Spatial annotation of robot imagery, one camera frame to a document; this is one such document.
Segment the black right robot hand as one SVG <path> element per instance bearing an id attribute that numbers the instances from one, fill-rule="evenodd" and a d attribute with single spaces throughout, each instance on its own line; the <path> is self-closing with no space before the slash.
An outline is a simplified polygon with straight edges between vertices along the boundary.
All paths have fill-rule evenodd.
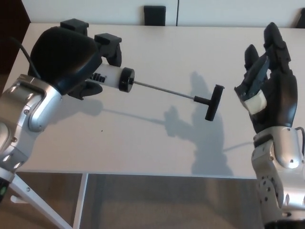
<path id="1" fill-rule="evenodd" d="M 234 88 L 256 133 L 273 126 L 291 127 L 298 102 L 290 54 L 273 22 L 264 30 L 264 49 L 260 56 L 254 45 L 248 46 L 244 52 L 244 79 Z"/>

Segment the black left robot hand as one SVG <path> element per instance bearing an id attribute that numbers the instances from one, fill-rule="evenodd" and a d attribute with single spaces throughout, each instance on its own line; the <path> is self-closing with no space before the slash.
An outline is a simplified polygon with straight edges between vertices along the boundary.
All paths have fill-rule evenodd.
<path id="1" fill-rule="evenodd" d="M 109 65 L 120 67 L 122 39 L 109 33 L 88 36 L 89 24 L 78 19 L 60 22 L 44 31 L 30 53 L 33 66 L 28 75 L 37 76 L 62 95 L 83 100 L 102 92 L 102 86 L 90 82 L 106 58 Z"/>

